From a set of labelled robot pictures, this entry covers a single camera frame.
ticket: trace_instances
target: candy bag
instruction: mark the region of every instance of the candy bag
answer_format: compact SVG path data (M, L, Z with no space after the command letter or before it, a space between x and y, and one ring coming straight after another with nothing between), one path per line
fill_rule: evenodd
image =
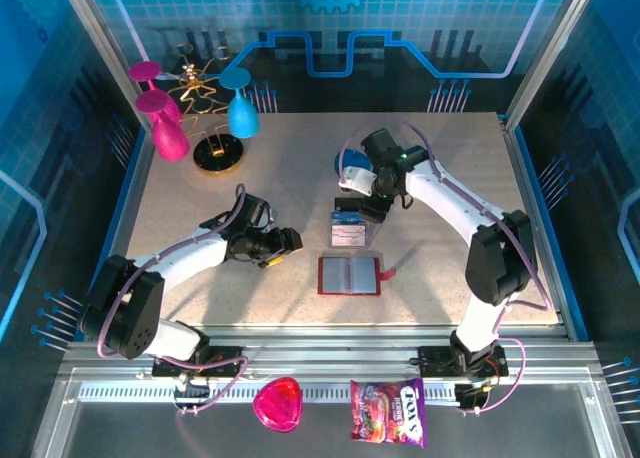
M422 378L389 383L351 382L351 439L424 448L426 411Z

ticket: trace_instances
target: beige table surface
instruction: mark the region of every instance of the beige table surface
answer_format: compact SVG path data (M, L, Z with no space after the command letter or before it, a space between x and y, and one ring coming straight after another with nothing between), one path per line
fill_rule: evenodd
M162 316L193 324L459 322L470 295L464 279L467 249L447 223L419 202L408 211L394 207L368 251L382 257L384 268L398 269L395 278L383 283L381 296L316 293L318 257L331 252L330 213L334 197L341 195L333 160L345 138L365 125L352 143L359 149L367 133L386 126L401 145L419 143L410 129L382 116L262 114L261 131L248 144L241 167L225 175L203 174L190 155L179 163L156 155L127 256L159 251L187 237L199 223L232 206L239 182L266 199L278 211L278 225L298 230L304 243L303 250L267 270L227 262L199 273L167 293ZM402 116L427 133L437 158L462 183L505 210L523 209L495 114ZM198 125L211 127L215 119L206 116ZM191 141L195 145L199 137ZM532 282L523 297L541 302ZM518 308L505 322L555 321L554 313Z

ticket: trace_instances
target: blue wine glass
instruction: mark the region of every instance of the blue wine glass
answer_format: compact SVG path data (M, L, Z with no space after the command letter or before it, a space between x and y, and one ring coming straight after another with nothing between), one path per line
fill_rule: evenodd
M253 104L242 95L242 88L251 81L251 75L244 68L226 69L220 74L220 86L235 90L236 96L229 103L229 131L240 139L251 138L258 133L260 121Z

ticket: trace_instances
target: white robotic arm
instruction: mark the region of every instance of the white robotic arm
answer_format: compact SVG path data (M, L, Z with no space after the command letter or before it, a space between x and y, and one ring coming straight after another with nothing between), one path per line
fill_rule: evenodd
M186 240L157 254L134 260L114 255L105 260L80 320L82 331L98 337L106 329L105 344L129 359L147 353L193 361L196 351L208 346L208 338L185 324L160 319L163 297L225 261L249 261L266 268L302 248L295 230L275 226L275 212L266 201L249 194L243 197L239 210L202 223ZM228 218L221 226L224 215ZM135 281L125 290L126 298L116 305L130 280ZM117 312L109 319L114 306Z
M449 175L437 160L429 160L426 150L403 150L385 129L369 135L362 146L374 171L346 167L339 186L367 197L360 210L365 219L384 221L396 196L402 196L405 208L405 197L410 196L440 215L470 248L465 276L471 299L451 337L458 370L464 373L490 355L498 338L495 328L499 317L529 280L525 265L492 217L502 218L513 228L535 263L529 219L522 212L505 213L483 200Z
M198 228L194 238L208 233L206 228ZM219 234L207 237L171 254L158 264L147 269L149 273L159 273L164 278L163 297L175 286L191 279L201 271L218 266L225 260L228 242ZM136 258L134 265L143 266L154 255ZM193 328L182 323L160 319L156 336L145 349L154 356L171 356L187 361L195 352L201 336Z
M473 235L481 226L491 227L494 223L451 188L445 186L442 178L446 177L450 182L453 182L469 196L475 198L479 203L482 203L482 205L489 209L495 216L502 216L504 212L497 206L477 196L449 175L439 161L435 161L435 166L440 171L440 178L435 176L428 161L418 163L413 171L407 173L405 178L407 193L413 198L422 201L440 215L442 219L449 223L458 234L460 234L467 246L470 246ZM507 300L515 298L514 295L517 295L517 292L507 297ZM483 302L477 296L471 294L467 311L456 330L458 339L469 351L475 353L486 349L498 338L493 328L502 310L506 306L507 300L494 306Z

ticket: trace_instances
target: gold wire ornament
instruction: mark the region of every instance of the gold wire ornament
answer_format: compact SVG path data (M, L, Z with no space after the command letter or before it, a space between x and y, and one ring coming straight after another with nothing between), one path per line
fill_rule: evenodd
M179 85L175 88L172 88L168 91L171 95L174 92L181 92L180 102L188 103L187 109L184 111L183 116L186 116L188 113L195 113L197 115L204 114L214 114L224 118L221 113L229 108L228 103L224 103L222 101L216 100L213 98L218 90L213 86L213 82L218 79L218 76L212 76L207 78L207 72L209 67L215 61L227 61L231 58L231 53L228 46L219 46L216 48L214 55L217 53L222 56L213 56L202 69L198 69L195 67L195 64L190 63L188 56L193 52L193 45L191 43L181 43L176 46L176 52L180 58L182 58L183 72L180 75L174 75L172 73L165 73L167 76L178 81ZM197 116L190 116L184 118L182 120L185 123L187 120L193 120L193 123L189 127L189 129L185 132L187 135L193 130L198 122ZM196 134L204 133L209 143L209 147L211 148L211 153L213 156L220 156L225 153L224 146L222 144L222 139L220 137L220 130L222 128L228 127L229 123L224 123L222 125L218 125L215 127L216 137L218 138L219 148L214 148L209 135L203 130L199 131Z

